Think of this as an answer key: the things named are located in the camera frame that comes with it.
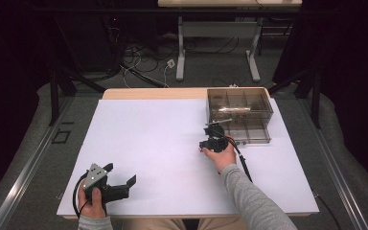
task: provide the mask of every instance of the white tabletop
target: white tabletop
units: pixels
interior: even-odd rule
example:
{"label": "white tabletop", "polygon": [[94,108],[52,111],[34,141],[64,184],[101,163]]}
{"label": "white tabletop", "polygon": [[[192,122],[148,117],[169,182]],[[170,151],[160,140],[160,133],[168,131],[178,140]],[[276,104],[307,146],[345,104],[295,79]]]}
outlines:
{"label": "white tabletop", "polygon": [[159,7],[290,7],[302,0],[158,0]]}
{"label": "white tabletop", "polygon": [[[269,144],[240,150],[254,183],[286,213],[317,213],[277,104]],[[137,174],[130,198],[107,204],[117,218],[188,218],[238,215],[213,163],[198,151],[206,140],[206,99],[100,100],[57,214],[75,216],[72,193],[92,163],[113,163],[109,185]]]}

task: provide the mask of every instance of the desk leg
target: desk leg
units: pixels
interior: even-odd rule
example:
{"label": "desk leg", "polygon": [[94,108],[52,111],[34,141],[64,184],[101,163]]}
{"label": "desk leg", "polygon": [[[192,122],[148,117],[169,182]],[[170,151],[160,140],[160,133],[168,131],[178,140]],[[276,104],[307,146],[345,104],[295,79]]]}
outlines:
{"label": "desk leg", "polygon": [[253,41],[252,41],[252,47],[251,47],[252,52],[246,51],[247,61],[249,62],[250,73],[252,74],[252,79],[255,82],[260,81],[260,75],[258,71],[258,66],[256,65],[255,54],[256,54],[256,50],[258,46],[260,32],[262,30],[262,24],[263,24],[263,19],[258,18],[256,27],[255,27],[255,32],[253,33],[254,35],[253,35]]}
{"label": "desk leg", "polygon": [[178,63],[177,63],[177,74],[175,76],[177,81],[184,80],[184,37],[183,37],[183,19],[178,17]]}

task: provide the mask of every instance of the desk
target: desk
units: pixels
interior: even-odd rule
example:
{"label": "desk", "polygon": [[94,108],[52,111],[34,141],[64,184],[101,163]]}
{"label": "desk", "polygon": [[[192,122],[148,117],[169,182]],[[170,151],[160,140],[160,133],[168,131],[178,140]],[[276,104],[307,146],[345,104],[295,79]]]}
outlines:
{"label": "desk", "polygon": [[[82,144],[57,214],[74,218],[78,178],[97,163],[114,164],[108,184],[134,174],[130,198],[107,204],[115,218],[237,216],[215,166],[198,151],[206,140],[206,88],[109,89]],[[269,144],[240,146],[254,183],[289,215],[318,212],[307,178],[274,100]]]}
{"label": "desk", "polygon": [[[302,0],[158,0],[159,7],[167,8],[288,8],[298,9]],[[176,79],[183,81],[185,50],[184,37],[241,37],[251,38],[251,48],[246,50],[253,81],[260,81],[255,53],[263,19],[254,22],[185,22],[178,17],[178,62]]]}

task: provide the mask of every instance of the person's left hand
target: person's left hand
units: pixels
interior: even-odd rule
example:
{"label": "person's left hand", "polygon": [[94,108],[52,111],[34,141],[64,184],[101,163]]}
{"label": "person's left hand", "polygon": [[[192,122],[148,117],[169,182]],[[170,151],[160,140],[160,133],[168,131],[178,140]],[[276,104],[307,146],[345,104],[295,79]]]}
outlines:
{"label": "person's left hand", "polygon": [[83,190],[83,187],[82,187],[84,183],[85,183],[85,179],[81,182],[80,187],[79,187],[80,214],[88,218],[92,218],[92,219],[105,218],[105,210],[102,204],[101,190],[99,190],[98,188],[94,188],[92,190],[92,202],[90,202],[85,197],[85,191]]}

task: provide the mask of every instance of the human hand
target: human hand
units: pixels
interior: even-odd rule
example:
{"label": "human hand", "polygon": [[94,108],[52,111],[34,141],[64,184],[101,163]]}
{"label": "human hand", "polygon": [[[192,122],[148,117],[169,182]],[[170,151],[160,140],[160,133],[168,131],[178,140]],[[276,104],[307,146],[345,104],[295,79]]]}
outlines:
{"label": "human hand", "polygon": [[222,173],[226,166],[236,164],[236,155],[231,143],[228,143],[228,147],[221,152],[213,152],[207,148],[202,148],[202,151],[208,158],[214,161],[218,173]]}
{"label": "human hand", "polygon": [[89,201],[85,196],[85,191],[82,185],[85,183],[85,179],[81,182],[79,187],[79,210],[80,214],[92,219],[105,218],[105,210],[102,203],[101,190],[94,188],[92,190],[92,201]]}

